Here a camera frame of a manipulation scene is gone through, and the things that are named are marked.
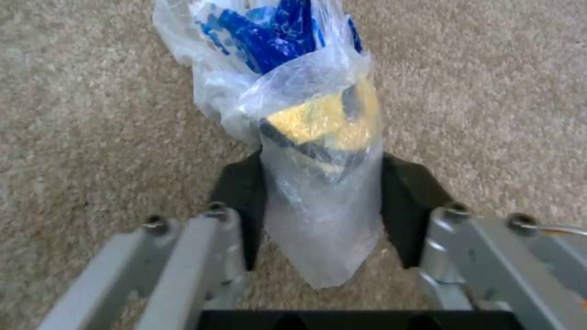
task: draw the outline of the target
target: blue object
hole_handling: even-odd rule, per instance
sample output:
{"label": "blue object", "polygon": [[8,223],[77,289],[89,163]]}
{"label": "blue object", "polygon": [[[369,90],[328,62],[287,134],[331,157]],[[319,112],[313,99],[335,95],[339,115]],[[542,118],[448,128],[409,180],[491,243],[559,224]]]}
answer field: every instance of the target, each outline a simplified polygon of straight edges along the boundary
{"label": "blue object", "polygon": [[282,0],[268,26],[225,9],[218,25],[230,33],[247,65],[264,75],[316,50],[311,6],[310,0]]}
{"label": "blue object", "polygon": [[[355,24],[351,19],[348,24],[354,47],[362,52]],[[218,17],[208,15],[200,26],[224,55],[230,55],[227,48],[234,45],[231,51],[237,50],[235,55],[261,75],[325,45],[322,31],[312,17],[311,0],[281,0],[277,8],[255,8],[245,16],[224,9]],[[230,37],[225,35],[226,40],[221,41],[217,32],[223,30]]]}

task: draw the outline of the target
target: metal frame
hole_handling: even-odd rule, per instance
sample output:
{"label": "metal frame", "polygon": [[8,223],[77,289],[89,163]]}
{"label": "metal frame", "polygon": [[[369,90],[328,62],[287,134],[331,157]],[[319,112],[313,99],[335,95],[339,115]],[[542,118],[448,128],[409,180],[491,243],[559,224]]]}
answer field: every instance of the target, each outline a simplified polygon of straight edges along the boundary
{"label": "metal frame", "polygon": [[157,284],[180,226],[171,221],[164,234],[141,227],[116,234],[47,314],[39,329],[105,329],[132,291],[146,297]]}
{"label": "metal frame", "polygon": [[[578,288],[563,286],[505,221],[438,208],[427,242],[421,277],[441,307],[470,309],[462,304],[468,298],[478,307],[510,309],[527,329],[587,329]],[[573,273],[586,275],[585,269]]]}
{"label": "metal frame", "polygon": [[41,330],[105,329],[132,291],[151,296],[137,329],[194,328],[203,309],[234,309],[245,289],[240,217],[220,204],[188,222],[155,219],[116,234]]}

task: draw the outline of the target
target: plastic wrap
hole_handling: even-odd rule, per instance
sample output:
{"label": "plastic wrap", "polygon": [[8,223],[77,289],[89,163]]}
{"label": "plastic wrap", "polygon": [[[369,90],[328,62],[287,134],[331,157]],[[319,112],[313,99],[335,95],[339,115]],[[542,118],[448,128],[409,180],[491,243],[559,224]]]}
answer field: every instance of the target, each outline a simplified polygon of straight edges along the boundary
{"label": "plastic wrap", "polygon": [[195,103],[262,145],[267,232],[311,286],[343,284],[382,228],[379,106],[350,16],[328,0],[170,1],[153,19],[193,67]]}

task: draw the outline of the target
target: beige carpet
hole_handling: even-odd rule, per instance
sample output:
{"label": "beige carpet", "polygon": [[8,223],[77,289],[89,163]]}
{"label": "beige carpet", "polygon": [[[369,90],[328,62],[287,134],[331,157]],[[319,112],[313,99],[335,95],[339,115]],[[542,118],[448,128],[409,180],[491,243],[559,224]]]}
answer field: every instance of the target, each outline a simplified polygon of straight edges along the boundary
{"label": "beige carpet", "polygon": [[[0,329],[31,329],[108,237],[198,214],[246,148],[192,105],[151,0],[0,3]],[[346,6],[377,61],[387,151],[481,214],[587,224],[587,2]],[[245,307],[428,306],[386,244],[319,292],[273,244],[261,259]]]}

